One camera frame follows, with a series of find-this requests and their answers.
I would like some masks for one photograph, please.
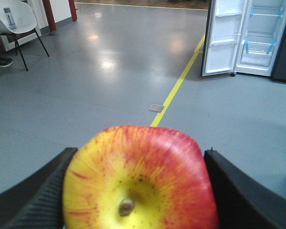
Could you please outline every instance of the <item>baseboard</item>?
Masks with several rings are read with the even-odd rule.
[[[59,29],[65,25],[71,24],[73,22],[72,17],[66,18],[56,23],[56,28]],[[40,29],[41,35],[48,34],[50,32],[49,26]]]

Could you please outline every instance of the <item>yellow floor line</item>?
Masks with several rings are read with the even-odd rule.
[[[134,7],[149,7],[149,8],[165,8],[165,9],[175,9],[175,10],[204,10],[205,9],[192,9],[192,8],[175,8],[175,7],[164,7],[164,6],[136,6],[136,5],[120,5],[120,4],[110,4],[110,3],[93,3],[93,2],[75,2],[77,4],[94,4],[94,5],[112,5],[112,6],[134,6]]]
[[[173,89],[171,90],[171,92],[169,93],[169,95],[167,96],[165,102],[163,103],[164,109],[162,110],[161,113],[158,113],[157,116],[154,118],[151,126],[158,126],[159,123],[161,122],[168,106],[170,105],[171,101],[173,100],[173,98],[175,97],[177,91],[179,90],[181,84],[183,83],[184,79],[186,78],[186,75],[188,74],[189,70],[191,69],[194,61],[196,60],[197,56],[200,52],[200,49],[202,47],[202,45],[204,44],[204,36],[201,38],[200,42],[198,43],[193,56],[191,57],[189,63],[187,64],[187,66],[185,67],[184,71],[182,72],[181,76],[179,77],[178,81],[176,82],[175,86],[173,87]]]

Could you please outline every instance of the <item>red and yellow apple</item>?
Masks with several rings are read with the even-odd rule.
[[[201,149],[164,127],[116,126],[73,157],[64,179],[67,229],[217,229]]]

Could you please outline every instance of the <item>apple stem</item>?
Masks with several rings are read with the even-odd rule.
[[[133,211],[134,201],[130,198],[123,199],[119,204],[119,215],[128,216]]]

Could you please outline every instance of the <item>blue tape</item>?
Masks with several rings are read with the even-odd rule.
[[[272,51],[273,47],[274,47],[275,44],[276,44],[276,41],[277,41],[277,39],[275,38],[275,39],[273,40],[273,42],[271,43],[271,45],[269,46],[269,48],[268,48],[268,50],[267,50],[267,54],[269,54],[269,53]]]
[[[284,13],[285,13],[284,10],[280,12],[280,14],[279,14],[279,18],[280,18],[280,19],[282,19]]]
[[[246,54],[249,54],[249,43],[247,37],[245,37],[245,46],[246,46]]]
[[[252,17],[254,14],[254,10],[253,10],[253,6],[251,7],[251,10],[250,10],[250,17]]]

